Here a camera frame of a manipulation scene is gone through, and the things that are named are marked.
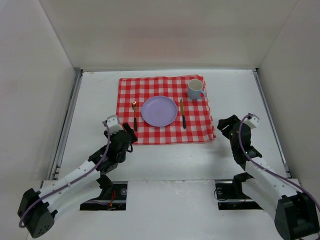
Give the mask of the gold fork dark handle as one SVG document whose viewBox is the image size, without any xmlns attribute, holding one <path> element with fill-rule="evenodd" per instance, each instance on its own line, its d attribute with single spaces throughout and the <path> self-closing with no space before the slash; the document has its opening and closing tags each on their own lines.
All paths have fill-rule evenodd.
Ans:
<svg viewBox="0 0 320 240">
<path fill-rule="evenodd" d="M 132 107 L 132 110 L 133 110 L 133 127 L 134 127 L 134 131 L 137 132 L 138 131 L 137 102 L 135 100 L 133 100 L 131 102 L 131 107 Z"/>
</svg>

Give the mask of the lilac plastic plate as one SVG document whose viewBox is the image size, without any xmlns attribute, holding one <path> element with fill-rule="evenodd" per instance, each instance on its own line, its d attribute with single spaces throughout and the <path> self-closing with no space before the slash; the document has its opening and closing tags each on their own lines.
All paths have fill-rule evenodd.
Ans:
<svg viewBox="0 0 320 240">
<path fill-rule="evenodd" d="M 153 127 L 165 127 L 173 123 L 178 115 L 176 103 L 166 96 L 154 96 L 141 107 L 143 120 Z"/>
</svg>

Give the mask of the red white checkered cloth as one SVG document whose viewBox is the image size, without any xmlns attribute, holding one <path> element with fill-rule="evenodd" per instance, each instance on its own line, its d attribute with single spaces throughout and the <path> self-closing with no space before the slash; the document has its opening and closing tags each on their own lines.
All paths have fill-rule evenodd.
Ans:
<svg viewBox="0 0 320 240">
<path fill-rule="evenodd" d="M 119 80 L 116 114 L 121 122 L 133 127 L 132 101 L 136 101 L 137 132 L 135 134 L 138 145 L 204 143 L 216 137 L 208 98 L 197 100 L 188 98 L 188 82 L 192 79 L 201 80 L 205 87 L 204 78 L 199 75 L 121 78 Z M 155 96 L 168 97 L 177 105 L 177 117 L 170 125 L 154 127 L 143 120 L 141 108 L 146 100 Z M 180 99 L 183 101 L 186 129 L 183 128 Z"/>
</svg>

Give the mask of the gold knife dark handle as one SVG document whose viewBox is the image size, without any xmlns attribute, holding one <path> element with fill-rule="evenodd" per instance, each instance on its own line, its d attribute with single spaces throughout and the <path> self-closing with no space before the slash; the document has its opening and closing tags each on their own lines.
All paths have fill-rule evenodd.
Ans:
<svg viewBox="0 0 320 240">
<path fill-rule="evenodd" d="M 186 118 L 185 118 L 183 99 L 180 99 L 179 106 L 180 106 L 180 113 L 181 113 L 181 116 L 182 116 L 182 126 L 183 126 L 184 129 L 186 129 L 187 128 L 187 123 L 186 123 Z"/>
</svg>

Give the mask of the white mug blue handle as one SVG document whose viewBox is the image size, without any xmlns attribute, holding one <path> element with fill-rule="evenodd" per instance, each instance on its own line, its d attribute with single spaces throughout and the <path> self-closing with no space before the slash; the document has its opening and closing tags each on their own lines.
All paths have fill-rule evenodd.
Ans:
<svg viewBox="0 0 320 240">
<path fill-rule="evenodd" d="M 187 96 L 190 100 L 203 99 L 207 96 L 204 84 L 199 79 L 191 79 L 187 84 Z"/>
</svg>

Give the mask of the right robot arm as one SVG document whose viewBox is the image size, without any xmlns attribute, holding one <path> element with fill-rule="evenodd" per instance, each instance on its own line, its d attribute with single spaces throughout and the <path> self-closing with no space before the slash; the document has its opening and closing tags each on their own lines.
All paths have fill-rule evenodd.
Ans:
<svg viewBox="0 0 320 240">
<path fill-rule="evenodd" d="M 236 195 L 257 203 L 273 220 L 284 240 L 298 240 L 320 232 L 320 205 L 306 189 L 277 174 L 252 146 L 251 130 L 259 117 L 248 113 L 242 119 L 232 115 L 218 121 L 217 128 L 229 140 L 232 156 L 243 169 L 233 177 Z"/>
</svg>

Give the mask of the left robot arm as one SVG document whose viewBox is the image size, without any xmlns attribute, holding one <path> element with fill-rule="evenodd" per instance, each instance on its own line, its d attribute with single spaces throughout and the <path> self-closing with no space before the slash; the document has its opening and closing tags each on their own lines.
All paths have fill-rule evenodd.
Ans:
<svg viewBox="0 0 320 240">
<path fill-rule="evenodd" d="M 93 153 L 75 170 L 39 190 L 28 189 L 22 195 L 17 215 L 18 226 L 36 239 L 47 233 L 63 214 L 81 204 L 112 192 L 113 182 L 107 173 L 115 170 L 133 151 L 138 138 L 116 116 L 103 122 L 107 144 Z"/>
</svg>

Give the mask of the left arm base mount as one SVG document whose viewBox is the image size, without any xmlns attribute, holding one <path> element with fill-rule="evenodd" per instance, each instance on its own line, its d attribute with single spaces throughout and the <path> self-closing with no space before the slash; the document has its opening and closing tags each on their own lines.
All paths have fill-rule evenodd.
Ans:
<svg viewBox="0 0 320 240">
<path fill-rule="evenodd" d="M 125 211 L 127 207 L 128 182 L 111 181 L 106 175 L 97 182 L 100 195 L 80 205 L 80 211 Z"/>
</svg>

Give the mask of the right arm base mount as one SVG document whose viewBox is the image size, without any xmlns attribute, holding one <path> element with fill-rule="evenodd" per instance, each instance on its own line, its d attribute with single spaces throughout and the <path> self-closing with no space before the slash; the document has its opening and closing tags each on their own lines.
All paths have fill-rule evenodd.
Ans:
<svg viewBox="0 0 320 240">
<path fill-rule="evenodd" d="M 233 179 L 215 181 L 213 195 L 221 211 L 261 210 L 262 208 L 242 192 L 242 183 L 252 178 L 248 173 L 240 173 Z"/>
</svg>

